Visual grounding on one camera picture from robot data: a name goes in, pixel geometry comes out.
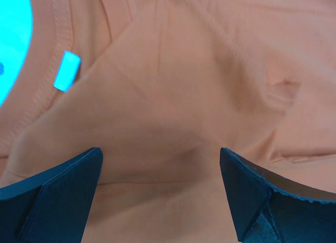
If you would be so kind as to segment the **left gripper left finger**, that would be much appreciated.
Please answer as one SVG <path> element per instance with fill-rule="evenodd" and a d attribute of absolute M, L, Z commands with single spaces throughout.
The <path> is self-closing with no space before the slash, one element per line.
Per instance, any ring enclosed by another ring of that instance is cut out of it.
<path fill-rule="evenodd" d="M 81 242 L 103 162 L 99 148 L 1 188 L 1 242 Z"/>

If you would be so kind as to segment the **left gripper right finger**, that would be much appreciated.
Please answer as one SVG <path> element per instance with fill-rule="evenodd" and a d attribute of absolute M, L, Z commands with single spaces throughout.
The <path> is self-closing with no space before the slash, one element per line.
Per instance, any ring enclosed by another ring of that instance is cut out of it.
<path fill-rule="evenodd" d="M 335 242 L 335 194 L 294 182 L 228 148 L 220 170 L 239 242 Z"/>

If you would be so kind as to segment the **orange t shirt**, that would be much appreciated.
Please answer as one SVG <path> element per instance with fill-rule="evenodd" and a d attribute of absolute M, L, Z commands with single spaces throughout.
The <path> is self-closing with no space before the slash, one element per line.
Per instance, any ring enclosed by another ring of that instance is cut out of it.
<path fill-rule="evenodd" d="M 236 242 L 230 148 L 335 191 L 335 0 L 30 0 L 1 185 L 91 147 L 84 242 Z"/>

